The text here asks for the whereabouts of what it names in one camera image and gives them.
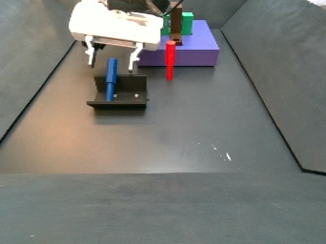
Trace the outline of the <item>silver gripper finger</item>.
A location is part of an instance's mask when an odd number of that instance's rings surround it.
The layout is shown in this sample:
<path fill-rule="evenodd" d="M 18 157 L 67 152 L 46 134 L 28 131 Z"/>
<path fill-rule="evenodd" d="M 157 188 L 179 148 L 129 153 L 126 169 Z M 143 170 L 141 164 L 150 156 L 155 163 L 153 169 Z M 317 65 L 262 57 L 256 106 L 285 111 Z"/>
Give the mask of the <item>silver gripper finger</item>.
<path fill-rule="evenodd" d="M 93 67 L 95 65 L 95 47 L 94 47 L 94 37 L 86 35 L 85 42 L 87 46 L 86 54 L 89 55 L 89 65 Z"/>
<path fill-rule="evenodd" d="M 129 72 L 134 71 L 134 63 L 138 62 L 141 60 L 139 58 L 139 54 L 143 50 L 143 43 L 138 43 L 135 46 L 135 51 L 130 54 L 130 58 L 129 58 Z"/>

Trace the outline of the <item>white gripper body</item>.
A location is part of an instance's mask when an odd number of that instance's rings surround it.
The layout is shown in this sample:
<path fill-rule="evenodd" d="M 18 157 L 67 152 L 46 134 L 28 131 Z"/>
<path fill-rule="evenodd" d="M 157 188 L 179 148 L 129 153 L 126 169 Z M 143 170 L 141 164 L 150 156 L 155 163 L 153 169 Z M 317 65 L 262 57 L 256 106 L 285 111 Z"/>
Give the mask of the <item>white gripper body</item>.
<path fill-rule="evenodd" d="M 82 0 L 74 7 L 69 30 L 75 40 L 93 36 L 97 43 L 109 40 L 143 43 L 145 49 L 155 51 L 161 45 L 163 19 L 141 12 L 110 10 L 97 0 Z"/>

